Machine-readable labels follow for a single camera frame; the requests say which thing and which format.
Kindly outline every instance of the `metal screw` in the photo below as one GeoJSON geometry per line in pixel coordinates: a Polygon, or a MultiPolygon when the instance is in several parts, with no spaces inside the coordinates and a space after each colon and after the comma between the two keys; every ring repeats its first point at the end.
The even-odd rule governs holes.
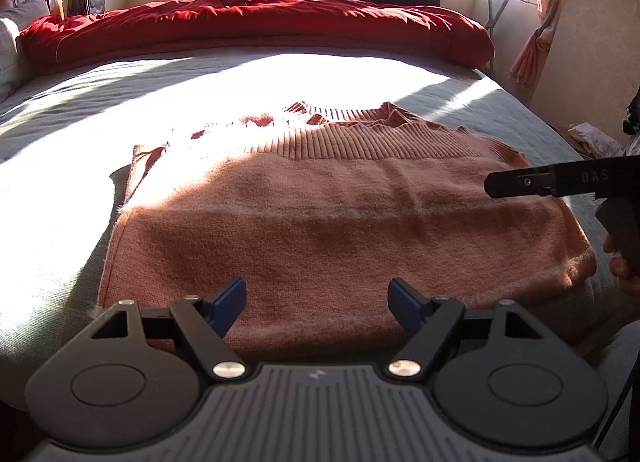
{"type": "Polygon", "coordinates": [[[420,373],[421,369],[418,363],[406,359],[394,361],[388,366],[389,372],[399,377],[413,377],[420,373]]]}
{"type": "Polygon", "coordinates": [[[213,373],[223,379],[235,379],[245,372],[244,365],[235,361],[224,361],[213,367],[213,373]]]}

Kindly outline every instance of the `black handle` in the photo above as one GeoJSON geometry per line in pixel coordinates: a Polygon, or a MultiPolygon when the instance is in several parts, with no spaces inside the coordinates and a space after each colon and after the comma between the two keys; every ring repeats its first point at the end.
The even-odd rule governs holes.
{"type": "Polygon", "coordinates": [[[631,273],[640,276],[640,199],[608,198],[596,218],[613,237],[631,273]]]}

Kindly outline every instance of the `red comforter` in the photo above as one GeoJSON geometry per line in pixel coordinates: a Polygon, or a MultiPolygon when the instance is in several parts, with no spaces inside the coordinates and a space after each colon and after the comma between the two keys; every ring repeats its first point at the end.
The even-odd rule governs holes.
{"type": "Polygon", "coordinates": [[[494,56],[476,22],[440,7],[356,0],[172,0],[97,16],[48,16],[21,33],[40,73],[127,56],[226,46],[325,46],[433,56],[471,68],[494,56]]]}

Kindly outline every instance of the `knit sweater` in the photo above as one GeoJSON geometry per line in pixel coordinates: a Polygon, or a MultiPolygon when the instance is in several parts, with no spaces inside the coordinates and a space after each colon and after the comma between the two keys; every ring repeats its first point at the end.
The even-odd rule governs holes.
{"type": "Polygon", "coordinates": [[[390,103],[297,103],[138,146],[98,304],[167,306],[241,276],[227,340],[250,361],[396,343],[396,276],[475,308],[540,302],[595,260],[561,200],[484,193],[489,172],[524,167],[497,140],[390,103]]]}

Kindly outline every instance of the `ribbed hem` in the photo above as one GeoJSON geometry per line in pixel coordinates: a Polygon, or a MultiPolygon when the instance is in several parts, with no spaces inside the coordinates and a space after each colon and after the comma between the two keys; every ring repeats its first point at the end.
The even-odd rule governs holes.
{"type": "Polygon", "coordinates": [[[295,103],[279,117],[263,114],[225,128],[214,124],[204,132],[207,134],[218,140],[216,147],[240,142],[237,151],[276,153],[292,160],[472,156],[512,162],[520,155],[498,140],[473,135],[463,127],[450,130],[391,103],[377,110],[335,110],[295,103]]]}

